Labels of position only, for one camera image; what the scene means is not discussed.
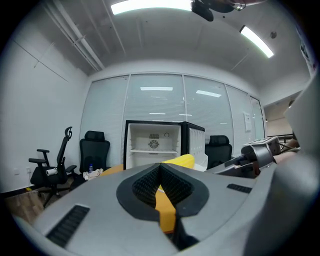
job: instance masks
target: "water bottle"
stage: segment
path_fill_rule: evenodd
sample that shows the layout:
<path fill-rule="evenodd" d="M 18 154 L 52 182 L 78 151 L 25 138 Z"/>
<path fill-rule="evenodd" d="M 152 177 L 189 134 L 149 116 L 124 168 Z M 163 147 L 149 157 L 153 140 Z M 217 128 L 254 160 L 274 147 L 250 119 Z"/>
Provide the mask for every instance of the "water bottle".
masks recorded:
<path fill-rule="evenodd" d="M 89 165 L 89 173 L 92 173 L 94 171 L 94 166 L 92 165 L 92 163 L 90 163 Z"/>

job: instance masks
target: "mini fridge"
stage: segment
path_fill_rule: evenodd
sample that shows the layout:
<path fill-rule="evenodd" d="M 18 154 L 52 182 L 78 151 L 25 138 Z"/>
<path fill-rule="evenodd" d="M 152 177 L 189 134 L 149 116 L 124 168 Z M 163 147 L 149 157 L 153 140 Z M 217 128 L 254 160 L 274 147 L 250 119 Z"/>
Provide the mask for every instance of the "mini fridge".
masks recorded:
<path fill-rule="evenodd" d="M 189 122 L 127 120 L 123 167 L 160 163 L 185 154 L 195 158 L 196 169 L 207 169 L 205 129 Z"/>

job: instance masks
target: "office chair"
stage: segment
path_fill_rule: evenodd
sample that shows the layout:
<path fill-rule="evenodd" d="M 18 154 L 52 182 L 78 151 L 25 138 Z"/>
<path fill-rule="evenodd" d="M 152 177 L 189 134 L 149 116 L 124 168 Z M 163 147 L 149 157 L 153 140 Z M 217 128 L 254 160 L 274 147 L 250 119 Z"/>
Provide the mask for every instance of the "office chair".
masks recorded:
<path fill-rule="evenodd" d="M 225 135 L 210 136 L 209 144 L 205 145 L 204 153 L 208 156 L 208 169 L 221 165 L 231 159 L 232 146 Z"/>
<path fill-rule="evenodd" d="M 110 148 L 110 142 L 105 140 L 105 134 L 102 131 L 89 130 L 85 133 L 84 138 L 80 140 L 80 175 L 76 177 L 70 186 L 74 190 L 86 180 L 83 177 L 84 172 L 89 171 L 90 164 L 93 170 L 109 169 L 107 167 L 107 156 Z"/>
<path fill-rule="evenodd" d="M 53 195 L 56 195 L 57 197 L 60 197 L 59 192 L 69 190 L 69 187 L 67 188 L 57 188 L 57 184 L 64 184 L 67 182 L 68 176 L 67 173 L 71 173 L 73 177 L 75 177 L 74 169 L 77 167 L 76 165 L 71 165 L 67 169 L 65 168 L 65 149 L 67 146 L 67 142 L 72 137 L 72 127 L 68 127 L 65 129 L 64 134 L 65 137 L 62 140 L 62 144 L 60 147 L 59 154 L 56 158 L 57 163 L 57 174 L 54 175 L 47 175 L 47 170 L 55 168 L 54 166 L 50 166 L 47 153 L 49 153 L 49 150 L 45 149 L 37 149 L 36 151 L 42 152 L 44 159 L 36 159 L 36 158 L 29 158 L 30 163 L 35 163 L 38 165 L 37 168 L 35 168 L 30 182 L 33 185 L 40 186 L 40 187 L 46 187 L 50 189 L 41 190 L 42 193 L 49 193 L 48 198 L 43 204 L 43 208 L 46 207 L 47 203 L 51 199 Z"/>

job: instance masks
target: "yellow object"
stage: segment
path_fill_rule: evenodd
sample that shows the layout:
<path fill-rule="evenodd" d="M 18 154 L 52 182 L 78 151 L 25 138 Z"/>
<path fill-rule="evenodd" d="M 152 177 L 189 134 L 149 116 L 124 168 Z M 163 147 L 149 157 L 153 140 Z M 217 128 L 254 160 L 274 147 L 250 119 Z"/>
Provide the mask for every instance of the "yellow object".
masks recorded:
<path fill-rule="evenodd" d="M 185 154 L 171 160 L 163 161 L 162 163 L 174 164 L 177 166 L 192 169 L 195 165 L 195 158 L 191 154 Z M 110 174 L 121 172 L 123 170 L 124 165 L 119 164 L 104 171 L 100 176 L 107 176 Z M 160 227 L 164 233 L 172 233 L 174 231 L 176 223 L 176 209 L 174 208 L 166 194 L 164 192 L 161 192 L 160 190 L 155 193 L 155 209 L 159 212 L 160 215 Z"/>
<path fill-rule="evenodd" d="M 163 161 L 162 163 L 174 164 L 192 169 L 195 166 L 195 158 L 192 154 L 184 154 L 174 159 Z"/>

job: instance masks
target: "wall outlet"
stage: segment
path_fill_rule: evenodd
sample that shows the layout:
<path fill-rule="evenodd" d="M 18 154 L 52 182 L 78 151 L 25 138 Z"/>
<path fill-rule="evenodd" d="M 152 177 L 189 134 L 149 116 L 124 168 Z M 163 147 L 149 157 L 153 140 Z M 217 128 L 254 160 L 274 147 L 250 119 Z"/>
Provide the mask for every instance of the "wall outlet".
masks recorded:
<path fill-rule="evenodd" d="M 14 168 L 13 169 L 13 173 L 14 173 L 14 175 L 19 175 L 20 174 L 19 169 L 18 168 Z"/>

